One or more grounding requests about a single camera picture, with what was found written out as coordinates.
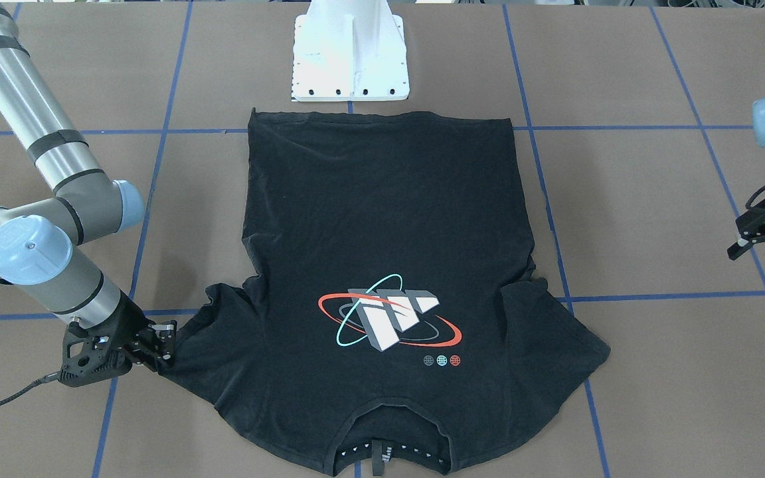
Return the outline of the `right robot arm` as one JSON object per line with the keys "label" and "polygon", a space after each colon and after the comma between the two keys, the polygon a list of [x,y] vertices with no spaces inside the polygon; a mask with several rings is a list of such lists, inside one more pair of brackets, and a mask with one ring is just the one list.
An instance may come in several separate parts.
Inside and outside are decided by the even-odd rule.
{"label": "right robot arm", "polygon": [[125,289],[83,251],[89,242],[145,220],[130,182],[110,178],[33,63],[15,13],[0,2],[0,114],[27,163],[0,160],[0,281],[66,323],[62,380],[114,377],[133,365],[157,370],[174,358],[177,326],[146,317]]}

